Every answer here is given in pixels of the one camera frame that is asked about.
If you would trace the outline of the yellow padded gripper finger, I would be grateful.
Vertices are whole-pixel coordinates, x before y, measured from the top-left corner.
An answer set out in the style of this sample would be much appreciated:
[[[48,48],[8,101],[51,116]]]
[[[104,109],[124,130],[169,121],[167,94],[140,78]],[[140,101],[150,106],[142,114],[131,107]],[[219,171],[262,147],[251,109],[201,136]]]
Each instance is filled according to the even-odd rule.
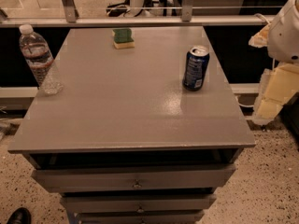
[[[274,70],[265,69],[259,94],[253,107],[252,121],[266,125],[273,121],[291,98],[299,92],[299,64],[279,63]]]

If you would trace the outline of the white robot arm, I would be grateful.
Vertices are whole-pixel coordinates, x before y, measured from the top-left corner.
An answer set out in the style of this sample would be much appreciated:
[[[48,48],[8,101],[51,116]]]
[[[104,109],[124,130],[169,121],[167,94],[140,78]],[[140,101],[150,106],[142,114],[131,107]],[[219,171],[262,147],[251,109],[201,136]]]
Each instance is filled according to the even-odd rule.
[[[252,121],[266,125],[299,92],[299,0],[288,0],[249,45],[267,47],[268,56],[278,62],[263,71],[253,106]]]

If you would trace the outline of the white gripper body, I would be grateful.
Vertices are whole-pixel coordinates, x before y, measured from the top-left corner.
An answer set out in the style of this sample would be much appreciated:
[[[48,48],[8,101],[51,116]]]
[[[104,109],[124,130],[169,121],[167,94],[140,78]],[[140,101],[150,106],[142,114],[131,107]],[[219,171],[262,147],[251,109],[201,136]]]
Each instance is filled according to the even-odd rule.
[[[265,25],[258,33],[249,40],[249,45],[255,48],[262,48],[268,45],[268,33],[270,25]]]

